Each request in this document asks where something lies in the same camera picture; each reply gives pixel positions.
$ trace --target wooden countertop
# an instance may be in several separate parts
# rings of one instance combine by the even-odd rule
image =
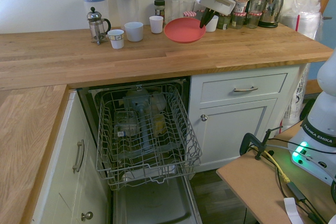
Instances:
[[[289,141],[299,129],[300,123],[277,135],[276,138]],[[279,141],[269,141],[267,144],[287,147],[287,143]],[[293,164],[289,151],[274,147],[268,147],[268,150],[275,152],[273,158],[284,173],[328,222],[336,214],[330,186]],[[218,169],[217,174],[228,183],[260,224],[290,224],[274,165],[264,158],[260,161],[255,160],[255,155],[256,152],[250,151]],[[288,197],[294,197],[285,183],[282,183],[282,187]],[[314,223],[300,208],[297,209],[304,223]]]
[[[176,44],[144,27],[120,50],[90,31],[0,35],[0,223],[30,223],[68,88],[294,65],[332,49],[290,28],[217,30]]]
[[[68,84],[70,88],[294,65],[327,60],[332,49],[279,25],[228,29],[177,44],[144,26],[122,49],[91,43],[90,31],[0,35],[0,90]]]

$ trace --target coffee plunger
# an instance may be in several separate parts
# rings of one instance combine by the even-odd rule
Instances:
[[[111,30],[111,23],[109,20],[101,18],[101,14],[97,12],[94,7],[91,7],[91,12],[88,13],[87,18],[89,21],[92,42],[96,42],[100,45],[101,42],[107,41],[106,34],[109,30]],[[104,30],[104,21],[108,24],[106,31]]]

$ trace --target green light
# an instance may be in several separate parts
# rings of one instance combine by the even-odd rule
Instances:
[[[303,150],[303,148],[304,147],[307,147],[308,146],[308,143],[307,142],[302,142],[301,144],[300,144],[300,146],[298,146],[297,148],[296,148],[296,152],[301,152],[302,150]],[[293,155],[292,155],[292,157],[293,157],[293,159],[295,158],[295,157],[297,157],[297,156],[299,156],[299,153],[296,153],[296,152],[293,152]]]

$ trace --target wire rack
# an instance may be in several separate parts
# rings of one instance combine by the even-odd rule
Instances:
[[[192,174],[200,164],[201,149],[176,87],[163,84],[146,90],[144,113],[129,106],[129,89],[101,96],[96,168],[112,190],[149,181],[160,184]],[[164,103],[160,112],[153,103],[157,100]]]

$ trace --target pink plate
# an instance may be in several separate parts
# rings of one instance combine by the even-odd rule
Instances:
[[[195,18],[177,18],[165,26],[164,33],[176,43],[192,43],[205,34],[205,26],[200,28],[200,23]]]

